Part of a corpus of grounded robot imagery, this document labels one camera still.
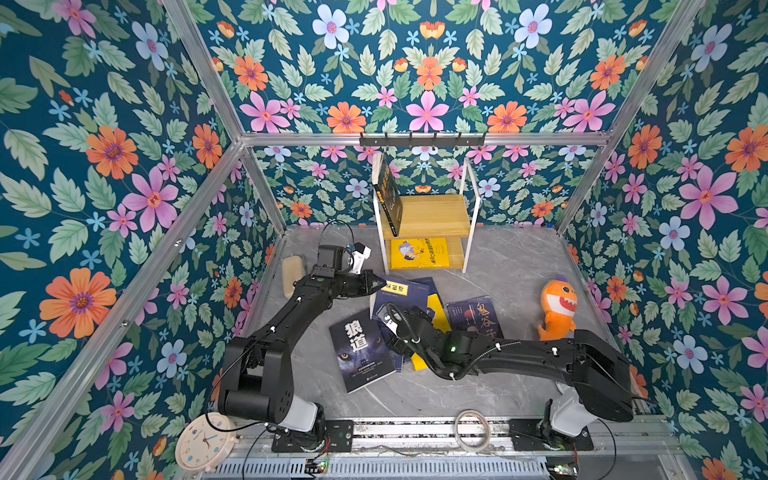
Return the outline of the black wolf cover book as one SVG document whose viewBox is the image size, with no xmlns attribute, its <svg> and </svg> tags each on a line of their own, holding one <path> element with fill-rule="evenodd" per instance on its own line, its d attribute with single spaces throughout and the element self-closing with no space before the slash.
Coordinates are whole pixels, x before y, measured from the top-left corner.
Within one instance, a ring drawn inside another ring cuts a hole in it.
<svg viewBox="0 0 768 480">
<path fill-rule="evenodd" d="M 329 333 L 347 393 L 396 372 L 378 323 L 367 311 L 332 324 Z"/>
</svg>

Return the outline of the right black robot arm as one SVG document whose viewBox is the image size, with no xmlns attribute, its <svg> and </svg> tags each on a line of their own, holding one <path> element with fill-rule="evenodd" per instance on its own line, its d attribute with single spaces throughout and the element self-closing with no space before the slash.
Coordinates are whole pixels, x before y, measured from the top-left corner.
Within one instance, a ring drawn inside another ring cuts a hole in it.
<svg viewBox="0 0 768 480">
<path fill-rule="evenodd" d="M 416 354 L 436 376 L 458 381 L 468 375 L 512 373 L 567 387 L 545 404 L 540 436 L 575 438 L 596 420 L 634 419 L 634 394 L 626 357 L 594 332 L 578 329 L 559 340 L 494 339 L 477 332 L 437 329 L 417 307 L 382 306 L 377 316 L 393 334 L 400 355 Z"/>
</svg>

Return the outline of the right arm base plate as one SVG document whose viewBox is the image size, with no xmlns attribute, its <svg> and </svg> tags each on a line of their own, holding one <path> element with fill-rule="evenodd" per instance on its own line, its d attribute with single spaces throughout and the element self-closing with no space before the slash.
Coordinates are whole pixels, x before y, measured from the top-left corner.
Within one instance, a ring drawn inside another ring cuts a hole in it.
<svg viewBox="0 0 768 480">
<path fill-rule="evenodd" d="M 507 421 L 515 451 L 592 451 L 594 443 L 586 428 L 568 437 L 544 426 L 542 418 L 512 418 Z"/>
</svg>

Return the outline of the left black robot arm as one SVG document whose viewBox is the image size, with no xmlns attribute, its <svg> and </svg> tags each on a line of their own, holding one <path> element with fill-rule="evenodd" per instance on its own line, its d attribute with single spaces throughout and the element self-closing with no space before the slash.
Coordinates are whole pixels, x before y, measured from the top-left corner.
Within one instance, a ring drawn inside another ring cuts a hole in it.
<svg viewBox="0 0 768 480">
<path fill-rule="evenodd" d="M 308 274 L 298 280 L 293 295 L 271 320 L 226 347 L 217 411 L 294 432 L 315 430 L 321 406 L 294 393 L 293 350 L 312 322 L 336 299 L 367 297 L 385 285 L 386 281 L 370 269 L 359 274 Z"/>
</svg>

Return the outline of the navy book yellow label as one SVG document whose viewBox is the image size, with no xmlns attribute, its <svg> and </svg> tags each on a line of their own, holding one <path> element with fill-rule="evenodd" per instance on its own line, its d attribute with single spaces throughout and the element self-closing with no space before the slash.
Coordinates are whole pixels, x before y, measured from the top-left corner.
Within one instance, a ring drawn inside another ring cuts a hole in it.
<svg viewBox="0 0 768 480">
<path fill-rule="evenodd" d="M 377 312 L 387 303 L 400 307 L 418 307 L 428 311 L 430 289 L 427 285 L 407 280 L 385 277 L 386 285 L 373 295 L 370 304 L 370 316 L 376 318 Z"/>
</svg>

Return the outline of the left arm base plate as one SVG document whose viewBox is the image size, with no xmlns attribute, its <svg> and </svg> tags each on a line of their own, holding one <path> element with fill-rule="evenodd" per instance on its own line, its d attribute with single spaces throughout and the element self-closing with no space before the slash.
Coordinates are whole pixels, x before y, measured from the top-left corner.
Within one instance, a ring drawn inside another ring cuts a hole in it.
<svg viewBox="0 0 768 480">
<path fill-rule="evenodd" d="M 279 428 L 274 434 L 272 453 L 348 453 L 352 450 L 355 423 L 352 420 L 324 420 L 309 432 Z"/>
</svg>

